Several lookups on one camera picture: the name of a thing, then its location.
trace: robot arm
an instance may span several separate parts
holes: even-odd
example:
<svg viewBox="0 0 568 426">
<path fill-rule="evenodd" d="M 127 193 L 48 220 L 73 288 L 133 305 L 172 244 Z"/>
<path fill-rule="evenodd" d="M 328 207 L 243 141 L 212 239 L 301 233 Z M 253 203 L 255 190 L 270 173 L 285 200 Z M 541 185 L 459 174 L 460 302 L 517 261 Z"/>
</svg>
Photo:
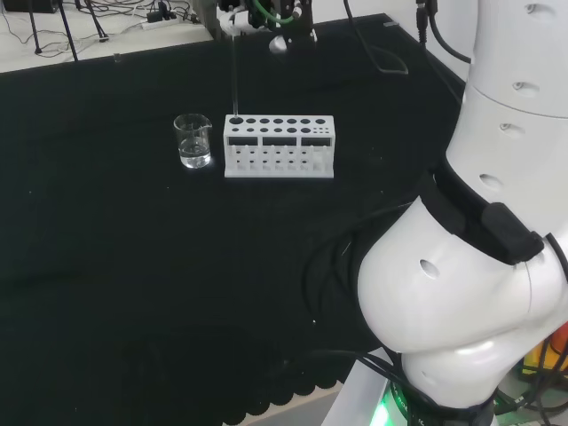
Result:
<svg viewBox="0 0 568 426">
<path fill-rule="evenodd" d="M 446 158 L 359 272 L 367 324 L 403 353 L 411 384 L 457 409 L 490 400 L 568 321 L 568 282 L 541 238 L 568 253 L 568 3 L 478 10 Z"/>
<path fill-rule="evenodd" d="M 294 41 L 313 32 L 312 0 L 218 0 L 219 22 L 229 36 L 270 30 L 278 34 L 273 52 L 285 51 Z"/>
</svg>

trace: power strip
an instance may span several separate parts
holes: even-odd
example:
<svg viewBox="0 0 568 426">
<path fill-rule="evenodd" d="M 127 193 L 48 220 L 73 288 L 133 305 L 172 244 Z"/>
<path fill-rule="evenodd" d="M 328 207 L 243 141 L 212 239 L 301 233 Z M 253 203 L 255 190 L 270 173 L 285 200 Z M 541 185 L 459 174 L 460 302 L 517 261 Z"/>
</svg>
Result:
<svg viewBox="0 0 568 426">
<path fill-rule="evenodd" d="M 228 178 L 332 178 L 335 124 L 331 115 L 227 115 Z"/>
<path fill-rule="evenodd" d="M 157 22 L 152 22 L 152 23 L 145 22 L 145 23 L 142 24 L 142 29 L 147 31 L 149 29 L 170 27 L 172 25 L 178 24 L 179 22 L 181 22 L 180 18 L 175 18 L 174 20 L 159 20 Z"/>
</svg>

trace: black cable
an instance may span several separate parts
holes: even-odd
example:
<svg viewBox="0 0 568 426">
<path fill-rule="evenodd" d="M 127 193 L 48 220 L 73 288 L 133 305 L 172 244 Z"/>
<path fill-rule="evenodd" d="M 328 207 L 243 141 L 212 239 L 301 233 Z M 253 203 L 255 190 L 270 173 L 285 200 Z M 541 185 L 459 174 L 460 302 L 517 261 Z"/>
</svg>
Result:
<svg viewBox="0 0 568 426">
<path fill-rule="evenodd" d="M 539 369 L 537 367 L 533 367 L 533 366 L 521 366 L 520 370 L 539 371 Z M 565 376 L 568 376 L 568 370 L 564 369 L 561 372 L 558 372 L 558 374 L 560 376 L 559 377 L 560 380 L 562 380 L 562 381 L 568 380 L 568 377 L 565 377 Z"/>
<path fill-rule="evenodd" d="M 390 74 L 390 75 L 408 75 L 408 67 L 406 66 L 405 62 L 397 55 L 395 55 L 394 53 L 392 53 L 391 51 L 386 51 L 385 49 L 381 49 L 381 48 L 377 48 L 375 46 L 375 48 L 379 51 L 381 51 L 382 53 L 387 53 L 388 55 L 392 56 L 394 59 L 396 59 L 400 64 L 403 65 L 404 70 L 399 70 L 399 69 L 383 69 L 381 68 L 381 66 L 377 63 L 377 61 L 375 60 L 375 57 L 373 56 L 373 53 L 371 52 L 371 48 L 369 47 L 369 45 L 367 44 L 367 42 L 365 41 L 365 38 L 363 37 L 363 35 L 361 34 L 361 32 L 359 31 L 359 29 L 357 28 L 357 25 L 355 25 L 355 22 L 353 21 L 353 14 L 351 13 L 351 7 L 349 6 L 349 0 L 343 0 L 343 5 L 345 6 L 345 11 L 347 12 L 347 18 L 349 20 L 349 24 L 351 25 L 351 27 L 353 28 L 353 31 L 355 32 L 355 35 L 357 36 L 357 38 L 359 39 L 359 42 L 361 43 L 361 46 L 363 46 L 363 49 L 365 50 L 365 53 L 367 54 L 369 60 L 371 61 L 371 63 L 373 64 L 373 66 L 375 67 L 375 69 L 380 73 L 380 74 Z"/>
<path fill-rule="evenodd" d="M 318 350 L 309 352 L 308 356 L 342 356 L 361 361 L 365 366 L 373 369 L 377 374 L 382 375 L 388 380 L 396 383 L 402 387 L 405 392 L 413 398 L 419 398 L 431 406 L 438 406 L 438 404 L 428 395 L 421 390 L 415 388 L 406 378 L 399 376 L 394 367 L 386 362 L 384 359 L 372 355 L 370 353 L 356 352 L 356 351 L 335 351 L 335 350 Z"/>
<path fill-rule="evenodd" d="M 314 306 L 312 305 L 312 302 L 311 302 L 310 297 L 308 295 L 308 290 L 309 290 L 308 282 L 309 282 L 309 278 L 310 278 L 310 271 L 311 271 L 312 265 L 316 261 L 318 256 L 323 252 L 323 250 L 328 249 L 331 244 L 335 244 L 338 241 L 341 241 L 350 233 L 357 231 L 362 226 L 368 224 L 369 222 L 376 220 L 378 217 L 382 217 L 384 215 L 400 211 L 401 209 L 410 206 L 410 204 L 411 204 L 411 202 L 408 202 L 408 203 L 400 204 L 398 206 L 387 207 L 387 208 L 384 208 L 384 209 L 378 209 L 377 211 L 372 212 L 371 214 L 367 215 L 366 217 L 363 217 L 362 219 L 354 222 L 345 231 L 338 233 L 336 236 L 333 236 L 333 237 L 328 238 L 327 240 L 323 241 L 319 246 L 316 247 L 316 249 L 314 249 L 312 251 L 312 253 L 308 256 L 308 259 L 304 263 L 304 266 L 302 268 L 302 274 L 301 274 L 302 298 L 304 300 L 304 306 L 306 308 L 306 311 L 308 311 L 312 320 L 314 320 L 314 321 L 319 320 L 320 319 L 320 312 L 315 310 Z"/>
<path fill-rule="evenodd" d="M 564 253 L 564 251 L 562 250 L 562 248 L 560 247 L 560 244 L 558 244 L 558 241 L 556 240 L 556 238 L 554 237 L 554 235 L 552 235 L 551 233 L 549 235 L 547 235 L 547 241 L 550 244 L 550 247 L 553 249 L 553 251 L 556 254 L 556 257 L 558 258 L 558 261 L 562 267 L 564 276 L 566 278 L 566 280 L 568 280 L 568 259 L 566 259 L 566 255 Z M 530 389 L 529 391 L 525 392 L 521 398 L 519 398 L 517 400 L 517 402 L 515 402 L 514 404 L 514 408 L 511 409 L 511 407 L 509 406 L 507 409 L 495 409 L 495 413 L 497 415 L 499 414 L 505 414 L 508 413 L 510 411 L 515 411 L 515 409 L 520 408 L 521 406 L 529 406 L 532 403 L 536 402 L 537 404 L 537 410 L 539 411 L 540 415 L 542 416 L 542 414 L 544 414 L 544 416 L 542 417 L 542 420 L 546 423 L 549 423 L 548 417 L 546 416 L 546 413 L 549 413 L 550 409 L 555 409 L 555 408 L 561 408 L 563 409 L 565 406 L 568 407 L 568 402 L 565 404 L 562 404 L 561 406 L 558 407 L 549 407 L 544 408 L 542 407 L 540 398 L 542 397 L 542 394 L 548 390 L 553 382 L 561 375 L 560 374 L 560 370 L 562 368 L 562 366 L 564 365 L 566 359 L 568 358 L 568 344 L 566 344 L 564 346 L 563 351 L 560 354 L 560 357 L 558 358 L 558 360 L 556 361 L 556 364 L 552 367 L 552 369 L 550 370 L 550 372 L 547 372 L 545 374 L 544 372 L 544 360 L 545 360 L 545 355 L 546 355 L 546 351 L 548 350 L 548 345 L 550 342 L 550 337 L 548 337 L 544 344 L 543 344 L 543 353 L 540 355 L 540 361 L 539 361 L 539 372 L 537 373 L 537 375 L 539 375 L 537 377 L 537 385 L 533 388 Z"/>
<path fill-rule="evenodd" d="M 555 252 L 556 257 L 558 258 L 558 261 L 560 262 L 560 265 L 562 267 L 562 271 L 564 272 L 564 277 L 568 281 L 568 259 L 566 259 L 566 254 L 564 253 L 564 251 L 560 247 L 560 244 L 558 244 L 558 241 L 556 240 L 556 238 L 552 233 L 547 235 L 547 241 L 548 244 L 550 244 L 550 247 Z M 540 396 L 548 387 L 552 385 L 552 383 L 556 379 L 556 376 L 559 374 L 560 370 L 562 369 L 562 366 L 566 362 L 567 358 L 568 358 L 568 344 L 564 346 L 562 352 L 560 353 L 560 357 L 556 361 L 556 364 L 552 367 L 550 373 L 547 374 L 547 377 L 542 383 L 541 389 L 539 390 L 537 396 Z"/>
<path fill-rule="evenodd" d="M 550 420 L 548 418 L 547 413 L 544 411 L 544 407 L 542 406 L 542 398 L 536 398 L 536 406 L 539 408 L 540 418 L 542 419 L 544 426 L 552 426 L 550 424 Z"/>
<path fill-rule="evenodd" d="M 446 43 L 446 40 L 444 40 L 438 29 L 438 24 L 436 22 L 435 14 L 430 15 L 430 26 L 432 27 L 432 33 L 434 33 L 434 37 L 436 37 L 436 40 L 438 41 L 440 46 L 444 48 L 445 51 L 447 51 L 453 57 L 462 60 L 466 64 L 471 63 L 471 58 L 462 55 L 461 53 L 453 49 L 448 43 Z"/>
</svg>

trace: table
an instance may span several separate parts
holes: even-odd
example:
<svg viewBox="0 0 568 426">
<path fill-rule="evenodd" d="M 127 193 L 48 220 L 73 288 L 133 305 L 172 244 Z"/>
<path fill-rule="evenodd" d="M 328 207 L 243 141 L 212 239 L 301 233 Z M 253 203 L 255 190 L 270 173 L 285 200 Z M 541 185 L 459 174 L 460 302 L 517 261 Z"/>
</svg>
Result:
<svg viewBox="0 0 568 426">
<path fill-rule="evenodd" d="M 375 347 L 331 286 L 314 325 L 300 276 L 328 236 L 412 198 L 452 135 L 459 108 L 388 21 L 357 20 L 408 77 L 375 74 L 345 21 L 285 59 L 270 34 L 239 42 L 242 113 L 332 114 L 333 180 L 223 177 L 228 44 L 0 75 L 2 424 L 235 424 L 350 367 L 282 374 L 283 360 Z M 213 123 L 207 170 L 179 163 L 184 112 Z M 360 236 L 355 263 L 393 220 Z"/>
</svg>

